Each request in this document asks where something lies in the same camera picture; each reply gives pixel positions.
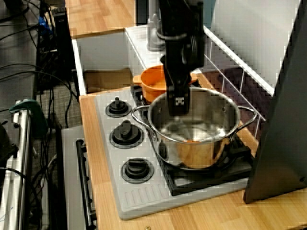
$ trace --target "stove control panel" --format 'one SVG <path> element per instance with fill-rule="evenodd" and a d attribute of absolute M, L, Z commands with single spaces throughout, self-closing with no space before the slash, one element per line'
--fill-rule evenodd
<path fill-rule="evenodd" d="M 246 187 L 247 179 L 172 196 L 144 127 L 130 111 L 136 107 L 130 89 L 95 97 L 108 169 L 121 219 L 133 219 L 154 212 L 220 196 Z"/>

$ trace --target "pot rim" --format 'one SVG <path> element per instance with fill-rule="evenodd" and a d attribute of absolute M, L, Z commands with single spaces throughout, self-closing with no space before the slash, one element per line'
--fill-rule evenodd
<path fill-rule="evenodd" d="M 218 91 L 215 91 L 215 90 L 210 90 L 210 89 L 206 89 L 206 88 L 190 88 L 191 91 L 196 91 L 196 92 L 210 92 L 211 94 L 213 95 L 218 95 L 222 98 L 224 98 L 225 100 L 227 100 L 232 106 L 233 108 L 235 109 L 235 112 L 236 112 L 236 116 L 237 116 L 237 120 L 236 120 L 236 123 L 234 125 L 234 127 L 228 132 L 226 133 L 225 135 L 222 135 L 222 136 L 214 136 L 214 137 L 210 137 L 210 138 L 206 138 L 205 140 L 203 141 L 200 141 L 200 142 L 184 142 L 184 141 L 180 141 L 180 140 L 176 140 L 176 139 L 173 139 L 173 138 L 170 138 L 164 134 L 162 134 L 153 124 L 152 122 L 152 117 L 151 117 L 151 114 L 152 114 L 152 109 L 153 107 L 159 103 L 160 100 L 162 100 L 163 98 L 166 97 L 166 92 L 161 94 L 160 96 L 158 96 L 150 105 L 149 105 L 149 110 L 148 110 L 148 120 L 149 120 L 149 124 L 151 126 L 151 128 L 157 133 L 159 134 L 160 136 L 163 136 L 165 137 L 166 139 L 168 140 L 171 140 L 171 141 L 174 141 L 174 142 L 177 142 L 177 143 L 181 143 L 181 144 L 188 144 L 188 145 L 203 145 L 203 144 L 208 144 L 208 143 L 212 143 L 212 142 L 217 142 L 217 141 L 220 141 L 230 135 L 233 134 L 233 132 L 237 129 L 237 127 L 239 126 L 240 124 L 240 120 L 241 120 L 241 113 L 240 113 L 240 110 L 238 108 L 238 106 L 236 105 L 236 103 L 230 99 L 229 97 L 227 97 L 226 95 L 218 92 Z"/>

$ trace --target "stainless steel pot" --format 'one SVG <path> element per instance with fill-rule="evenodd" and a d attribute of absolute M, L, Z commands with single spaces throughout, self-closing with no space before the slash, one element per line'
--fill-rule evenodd
<path fill-rule="evenodd" d="M 149 125 L 135 114 L 148 110 Z M 253 112 L 244 125 L 240 123 L 240 109 Z M 225 144 L 257 117 L 253 109 L 237 106 L 230 98 L 217 91 L 191 88 L 189 113 L 170 116 L 166 93 L 151 105 L 134 108 L 132 117 L 153 135 L 153 147 L 158 156 L 173 166 L 185 170 L 210 167 L 221 156 Z"/>

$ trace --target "wooden countertop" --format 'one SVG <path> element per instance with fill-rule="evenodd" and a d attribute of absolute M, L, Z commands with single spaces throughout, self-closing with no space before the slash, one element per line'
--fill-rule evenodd
<path fill-rule="evenodd" d="M 71 38 L 123 31 L 134 26 L 134 0 L 66 0 Z"/>
<path fill-rule="evenodd" d="M 198 76 L 203 87 L 212 88 L 203 75 Z M 98 125 L 96 95 L 81 96 L 80 106 L 99 229 L 144 230 L 150 226 L 151 230 L 294 230 L 307 226 L 307 189 L 249 205 L 242 199 L 242 190 L 141 218 L 121 220 Z M 255 154 L 258 143 L 247 129 L 238 135 Z"/>

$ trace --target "orange pot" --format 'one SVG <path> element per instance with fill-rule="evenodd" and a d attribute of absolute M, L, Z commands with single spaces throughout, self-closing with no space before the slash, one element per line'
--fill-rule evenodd
<path fill-rule="evenodd" d="M 197 80 L 196 74 L 191 74 L 191 78 L 189 84 Z M 133 83 L 142 87 L 143 97 L 147 102 L 153 102 L 158 96 L 166 92 L 163 66 L 154 66 L 146 69 L 141 75 L 133 78 Z"/>

